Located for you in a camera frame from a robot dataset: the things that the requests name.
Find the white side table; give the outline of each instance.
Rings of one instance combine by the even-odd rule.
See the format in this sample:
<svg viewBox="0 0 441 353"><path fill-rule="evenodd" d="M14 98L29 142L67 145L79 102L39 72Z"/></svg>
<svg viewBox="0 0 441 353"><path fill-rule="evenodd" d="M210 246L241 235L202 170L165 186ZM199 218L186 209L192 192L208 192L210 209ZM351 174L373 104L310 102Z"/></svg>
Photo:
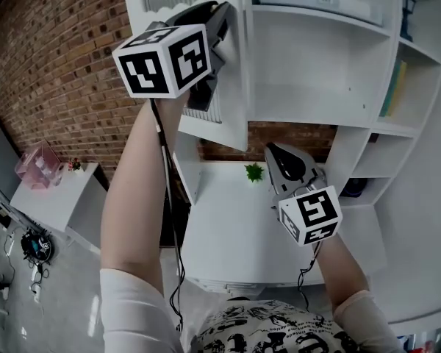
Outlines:
<svg viewBox="0 0 441 353"><path fill-rule="evenodd" d="M51 231L99 253L100 226L107 192L93 176L98 163L83 163L83 174L64 171L61 183L45 190L18 186L10 205Z"/></svg>

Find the shelving unit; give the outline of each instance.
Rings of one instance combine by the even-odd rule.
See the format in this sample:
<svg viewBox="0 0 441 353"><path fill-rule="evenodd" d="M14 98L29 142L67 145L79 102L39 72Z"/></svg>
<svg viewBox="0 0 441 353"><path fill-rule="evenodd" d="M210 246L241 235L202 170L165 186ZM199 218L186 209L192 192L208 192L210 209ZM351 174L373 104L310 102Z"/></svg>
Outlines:
<svg viewBox="0 0 441 353"><path fill-rule="evenodd" d="M402 0L361 0L383 9L383 27L334 13L229 1L236 17L222 43L227 62L214 104L221 123L183 116L175 163L192 202L182 255L187 277L230 292L297 281L310 248L298 249L270 209L268 180L252 188L243 163L203 163L197 138L245 150L248 121L338 126L327 180L340 194L351 178L368 178L359 198L340 197L340 234L367 275L385 267L374 204L397 176L425 126L441 83L441 0L417 0L413 42L400 37ZM133 32L185 8L145 12L126 0ZM395 61L408 66L391 116L380 117ZM376 142L370 141L379 134ZM315 268L308 284L323 280Z"/></svg>

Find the pink box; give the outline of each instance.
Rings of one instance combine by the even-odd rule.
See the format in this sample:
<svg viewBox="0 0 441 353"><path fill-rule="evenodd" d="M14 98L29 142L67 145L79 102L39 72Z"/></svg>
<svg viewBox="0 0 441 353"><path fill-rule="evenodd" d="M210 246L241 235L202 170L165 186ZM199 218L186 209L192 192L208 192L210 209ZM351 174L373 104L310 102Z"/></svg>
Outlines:
<svg viewBox="0 0 441 353"><path fill-rule="evenodd" d="M15 167L15 173L31 189L49 188L60 172L60 161L47 141L29 147Z"/></svg>

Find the gray floor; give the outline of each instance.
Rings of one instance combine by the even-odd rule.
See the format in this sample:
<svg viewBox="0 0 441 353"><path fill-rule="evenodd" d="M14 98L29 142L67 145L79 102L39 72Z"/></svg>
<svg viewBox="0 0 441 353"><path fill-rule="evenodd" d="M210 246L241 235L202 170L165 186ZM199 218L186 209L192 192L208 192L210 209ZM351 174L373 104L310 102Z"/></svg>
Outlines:
<svg viewBox="0 0 441 353"><path fill-rule="evenodd" d="M4 253L8 232L0 227L0 273L7 280L12 278ZM103 328L99 315L99 257L78 243L64 237L54 236L57 251L51 261L49 278L44 279L40 303L34 302L29 289L32 269L23 260L20 239L23 232L15 231L15 245L10 256L16 273L6 303L0 307L9 311L8 317L0 315L0 352L3 353L92 353L104 351ZM174 250L166 249L161 256L165 298L168 298L177 284ZM312 309L318 312L329 310L329 303L322 287L307 290ZM267 289L261 299L281 299L301 305L296 289ZM198 329L205 316L216 310L228 296L207 293L186 281L182 286L182 313L185 331L182 343L186 347L190 336Z"/></svg>

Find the small potted plant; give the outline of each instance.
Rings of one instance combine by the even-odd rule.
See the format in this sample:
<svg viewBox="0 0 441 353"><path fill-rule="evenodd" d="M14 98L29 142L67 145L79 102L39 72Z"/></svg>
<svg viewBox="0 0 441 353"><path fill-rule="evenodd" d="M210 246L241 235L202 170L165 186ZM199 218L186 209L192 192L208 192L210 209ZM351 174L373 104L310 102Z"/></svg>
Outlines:
<svg viewBox="0 0 441 353"><path fill-rule="evenodd" d="M78 175L83 174L83 167L78 158L68 161L68 170Z"/></svg>
<svg viewBox="0 0 441 353"><path fill-rule="evenodd" d="M251 184L255 185L263 180L264 169L257 163L254 163L253 165L246 165L245 169L247 170L247 178L250 180Z"/></svg>

